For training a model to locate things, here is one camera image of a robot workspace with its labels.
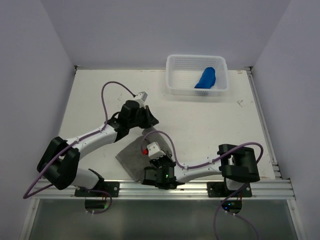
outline white plastic bin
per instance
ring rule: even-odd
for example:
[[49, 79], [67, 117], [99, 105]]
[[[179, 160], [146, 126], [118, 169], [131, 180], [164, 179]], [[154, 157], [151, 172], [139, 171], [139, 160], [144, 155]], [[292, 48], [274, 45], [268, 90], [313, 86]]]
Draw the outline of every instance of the white plastic bin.
[[[215, 84], [210, 89], [195, 88], [208, 67], [215, 70]], [[174, 95], [216, 96], [229, 88], [226, 60], [221, 56], [170, 55], [166, 60], [166, 86]]]

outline cable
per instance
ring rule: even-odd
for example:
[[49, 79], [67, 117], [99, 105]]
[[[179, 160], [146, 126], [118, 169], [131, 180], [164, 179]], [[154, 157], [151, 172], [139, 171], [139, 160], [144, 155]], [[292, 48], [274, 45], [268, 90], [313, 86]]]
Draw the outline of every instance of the cable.
[[[246, 143], [243, 143], [243, 144], [240, 144], [234, 148], [232, 148], [231, 150], [227, 151], [226, 153], [222, 154], [221, 156], [215, 158], [215, 159], [212, 159], [212, 161], [209, 161], [209, 162], [205, 162], [205, 163], [202, 163], [202, 164], [199, 164], [199, 165], [195, 165], [195, 166], [183, 166], [181, 165], [179, 162], [178, 162], [178, 158], [177, 158], [177, 152], [176, 152], [176, 148], [175, 148], [175, 145], [174, 145], [174, 142], [172, 141], [171, 137], [165, 133], [164, 131], [159, 131], [159, 130], [155, 130], [155, 131], [151, 131], [149, 133], [147, 133], [143, 139], [142, 139], [142, 142], [141, 142], [141, 146], [140, 146], [140, 150], [141, 152], [143, 151], [143, 142], [144, 140], [150, 135], [150, 134], [154, 134], [154, 133], [159, 133], [159, 134], [163, 134], [165, 135], [170, 143], [171, 143], [171, 146], [172, 146], [172, 151], [173, 151], [173, 155], [174, 155], [174, 159], [175, 159], [175, 163], [177, 164], [177, 166], [179, 166], [180, 168], [182, 169], [197, 169], [197, 168], [201, 168], [201, 167], [204, 167], [204, 166], [207, 166], [207, 165], [210, 165], [212, 163], [215, 163], [217, 161], [219, 161], [220, 159], [224, 158], [224, 157], [227, 157], [228, 155], [232, 154], [234, 151], [238, 150], [238, 149], [241, 149], [245, 146], [248, 146], [248, 145], [256, 145], [258, 147], [260, 147], [260, 155], [258, 156], [257, 160], [256, 160], [256, 163], [258, 163], [261, 158], [262, 158], [262, 155], [264, 154], [264, 148], [262, 147], [262, 145], [258, 142], [246, 142]], [[238, 194], [239, 192], [241, 192], [241, 190], [245, 187], [245, 184], [243, 184], [238, 190], [234, 191], [233, 193], [231, 193], [229, 196], [227, 196], [219, 205], [219, 207], [216, 209], [215, 213], [214, 213], [214, 217], [213, 217], [213, 229], [214, 229], [214, 234], [215, 234], [215, 237], [217, 240], [220, 240], [218, 234], [217, 234], [217, 226], [216, 226], [216, 223], [217, 223], [217, 216], [218, 216], [218, 212], [220, 210], [220, 208], [222, 207], [222, 205], [231, 197], [235, 196], [236, 194]], [[257, 238], [258, 240], [260, 240], [260, 235], [256, 229], [256, 227], [249, 221], [247, 220], [245, 217], [243, 216], [240, 216], [240, 215], [236, 215], [238, 218], [244, 220], [245, 222], [247, 222], [248, 224], [250, 224], [252, 226], [252, 228], [254, 229], [256, 235], [257, 235]]]
[[105, 90], [105, 87], [108, 85], [108, 84], [118, 84], [120, 86], [122, 86], [123, 88], [125, 88], [133, 97], [135, 97], [136, 95], [129, 89], [127, 88], [125, 85], [123, 85], [122, 83], [120, 82], [117, 82], [117, 81], [108, 81], [106, 82], [103, 86], [102, 86], [102, 89], [101, 89], [101, 101], [102, 101], [102, 106], [103, 106], [103, 110], [104, 110], [104, 115], [105, 115], [105, 122], [104, 122], [104, 125], [102, 127], [101, 130], [97, 130], [97, 131], [94, 131], [94, 132], [91, 132], [91, 133], [88, 133], [82, 137], [79, 138], [78, 141], [74, 141], [72, 142], [71, 144], [69, 144], [67, 147], [65, 147], [64, 149], [62, 149], [57, 155], [55, 155], [49, 162], [48, 164], [42, 169], [42, 171], [40, 172], [39, 176], [31, 183], [31, 185], [28, 187], [28, 189], [26, 190], [26, 192], [24, 193], [23, 195], [23, 199], [28, 199], [30, 197], [32, 197], [33, 195], [47, 189], [47, 188], [50, 188], [53, 186], [53, 184], [49, 184], [47, 186], [44, 186], [32, 193], [31, 190], [35, 187], [35, 185], [37, 184], [37, 182], [41, 179], [41, 177], [45, 174], [45, 172], [47, 171], [47, 169], [54, 163], [54, 161], [56, 161], [61, 155], [63, 155], [68, 149], [70, 149], [71, 147], [73, 147], [75, 144], [77, 144], [78, 142], [84, 140], [84, 139], [87, 139], [93, 135], [96, 135], [98, 133], [100, 133], [101, 131], [103, 131], [106, 127], [107, 127], [107, 124], [108, 124], [108, 113], [107, 113], [107, 108], [106, 108], [106, 104], [105, 104], [105, 99], [104, 99], [104, 90]]
[[[173, 151], [173, 156], [174, 156], [175, 163], [182, 169], [198, 169], [198, 168], [202, 168], [202, 167], [208, 166], [208, 165], [210, 165], [212, 163], [215, 163], [215, 162], [219, 161], [220, 159], [223, 159], [223, 158], [227, 157], [228, 155], [232, 154], [234, 151], [236, 151], [238, 149], [241, 149], [241, 148], [243, 148], [245, 146], [248, 146], [248, 145], [256, 145], [256, 146], [260, 147], [260, 155], [257, 158], [256, 163], [258, 163], [260, 161], [260, 159], [261, 159], [261, 157], [262, 157], [262, 155], [264, 153], [264, 148], [262, 147], [262, 145], [260, 143], [251, 141], [251, 142], [246, 142], [246, 143], [240, 144], [239, 146], [236, 146], [236, 147], [232, 148], [231, 150], [227, 151], [226, 153], [222, 154], [221, 156], [219, 156], [219, 157], [217, 157], [215, 159], [212, 159], [209, 162], [205, 162], [205, 163], [202, 163], [202, 164], [199, 164], [199, 165], [195, 165], [195, 166], [183, 166], [178, 161], [177, 152], [176, 152], [176, 148], [175, 148], [174, 142], [172, 141], [171, 137], [167, 133], [165, 133], [164, 131], [154, 130], [154, 131], [148, 132], [143, 137], [142, 143], [144, 142], [144, 140], [149, 135], [155, 134], [155, 133], [163, 134], [169, 139], [169, 141], [171, 143], [171, 146], [172, 146], [172, 151]], [[142, 143], [141, 143], [141, 146], [140, 146], [141, 152], [143, 151], [143, 144]]]
[[89, 213], [91, 214], [102, 214], [104, 213], [105, 211], [107, 211], [110, 207], [111, 207], [111, 204], [112, 204], [112, 197], [110, 195], [110, 193], [108, 193], [107, 191], [102, 191], [102, 190], [93, 190], [93, 189], [88, 189], [88, 188], [85, 188], [85, 187], [82, 187], [84, 190], [88, 191], [88, 192], [93, 192], [93, 193], [102, 193], [102, 194], [106, 194], [109, 198], [110, 198], [110, 203], [109, 203], [109, 206], [105, 206], [103, 210], [100, 210], [100, 211], [94, 211], [92, 210], [91, 212], [88, 211]]

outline folded cloth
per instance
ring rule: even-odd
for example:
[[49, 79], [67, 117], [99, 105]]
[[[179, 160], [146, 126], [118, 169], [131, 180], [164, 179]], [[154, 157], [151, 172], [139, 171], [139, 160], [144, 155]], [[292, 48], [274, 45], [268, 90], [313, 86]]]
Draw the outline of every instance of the folded cloth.
[[216, 71], [213, 67], [207, 67], [199, 82], [195, 85], [195, 89], [210, 89], [216, 83]]
[[[147, 133], [155, 131], [154, 127], [144, 129], [142, 135], [145, 136]], [[128, 146], [122, 149], [115, 158], [119, 161], [123, 169], [129, 174], [129, 176], [136, 182], [141, 182], [144, 179], [145, 167], [150, 167], [150, 158], [147, 155], [141, 153], [141, 143], [143, 136], [139, 136], [136, 140], [131, 142]], [[153, 142], [157, 142], [166, 154], [172, 156], [172, 151], [158, 132], [150, 134], [146, 137], [143, 143], [143, 149], [147, 148], [147, 145]]]

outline white table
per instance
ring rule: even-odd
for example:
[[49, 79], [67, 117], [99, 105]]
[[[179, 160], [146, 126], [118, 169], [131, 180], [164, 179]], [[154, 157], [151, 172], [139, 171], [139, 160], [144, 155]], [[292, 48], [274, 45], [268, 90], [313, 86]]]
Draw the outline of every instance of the white table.
[[[258, 142], [264, 147], [258, 164], [260, 177], [275, 179], [246, 71], [229, 71], [229, 91], [219, 97], [207, 97], [169, 94], [164, 70], [78, 70], [60, 130], [62, 138], [79, 136], [104, 122], [101, 87], [108, 81], [121, 82], [134, 93], [148, 93], [146, 104], [159, 120], [155, 127], [171, 136], [181, 163], [216, 153], [221, 144]], [[132, 99], [126, 90], [115, 84], [105, 88], [104, 98], [109, 118], [126, 100]], [[120, 141], [85, 156], [79, 166], [94, 169], [105, 179], [130, 180], [115, 156], [140, 136], [141, 131], [139, 128], [130, 130], [129, 135]], [[257, 157], [259, 148], [253, 148]]]

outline black mounting bracket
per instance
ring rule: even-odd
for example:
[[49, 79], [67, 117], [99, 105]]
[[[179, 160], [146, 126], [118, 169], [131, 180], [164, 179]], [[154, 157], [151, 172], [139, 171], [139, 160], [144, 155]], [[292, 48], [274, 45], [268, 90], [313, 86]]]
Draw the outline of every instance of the black mounting bracket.
[[[206, 190], [208, 192], [209, 198], [226, 198], [234, 191], [227, 189], [225, 180], [224, 181], [209, 181], [206, 183]], [[240, 197], [242, 193], [243, 198], [251, 198], [252, 192], [250, 183], [245, 183], [243, 191], [235, 195], [235, 197]]]
[[[100, 185], [100, 190], [103, 189], [111, 195], [113, 198], [119, 196], [120, 183], [118, 181], [104, 181]], [[85, 198], [96, 198], [96, 197], [105, 197], [103, 193], [86, 191], [84, 189], [77, 189], [74, 192], [75, 197], [85, 197]]]

